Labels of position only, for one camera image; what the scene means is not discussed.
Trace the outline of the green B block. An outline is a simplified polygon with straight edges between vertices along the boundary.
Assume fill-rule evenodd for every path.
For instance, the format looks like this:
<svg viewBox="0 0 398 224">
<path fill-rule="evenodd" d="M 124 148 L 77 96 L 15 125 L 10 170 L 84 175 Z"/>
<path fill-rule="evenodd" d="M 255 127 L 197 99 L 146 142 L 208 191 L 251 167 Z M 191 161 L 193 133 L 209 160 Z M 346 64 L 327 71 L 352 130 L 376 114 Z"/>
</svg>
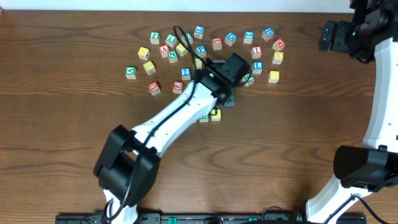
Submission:
<svg viewBox="0 0 398 224">
<path fill-rule="evenodd" d="M 199 122 L 201 122 L 201 123 L 209 122 L 209 115 L 206 114 L 206 115 L 202 116 L 202 117 L 199 119 Z"/>
</svg>

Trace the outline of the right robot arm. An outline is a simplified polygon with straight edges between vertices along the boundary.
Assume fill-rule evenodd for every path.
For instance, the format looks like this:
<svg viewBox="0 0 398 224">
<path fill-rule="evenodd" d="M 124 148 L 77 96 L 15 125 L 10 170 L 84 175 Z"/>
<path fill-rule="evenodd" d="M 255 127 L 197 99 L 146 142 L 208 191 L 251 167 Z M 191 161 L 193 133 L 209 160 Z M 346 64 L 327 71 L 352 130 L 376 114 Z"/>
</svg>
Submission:
<svg viewBox="0 0 398 224">
<path fill-rule="evenodd" d="M 397 185 L 397 1 L 351 1 L 351 21 L 326 21 L 318 49 L 348 54 L 362 64 L 375 62 L 371 115 L 362 145 L 340 146 L 333 176 L 305 202 L 296 220 L 344 223 L 356 202 Z"/>
</svg>

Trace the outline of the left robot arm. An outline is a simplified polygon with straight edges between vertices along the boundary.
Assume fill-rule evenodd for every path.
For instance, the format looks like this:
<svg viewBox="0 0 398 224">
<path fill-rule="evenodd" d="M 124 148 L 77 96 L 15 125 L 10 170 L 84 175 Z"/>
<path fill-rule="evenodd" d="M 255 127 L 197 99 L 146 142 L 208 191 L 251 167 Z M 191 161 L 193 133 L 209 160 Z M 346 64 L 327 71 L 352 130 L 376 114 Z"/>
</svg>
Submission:
<svg viewBox="0 0 398 224">
<path fill-rule="evenodd" d="M 110 132 L 93 169 L 107 199 L 106 222 L 137 220 L 137 204 L 152 188 L 165 151 L 193 123 L 225 103 L 245 74 L 226 65 L 197 70 L 184 91 L 150 120 Z"/>
</svg>

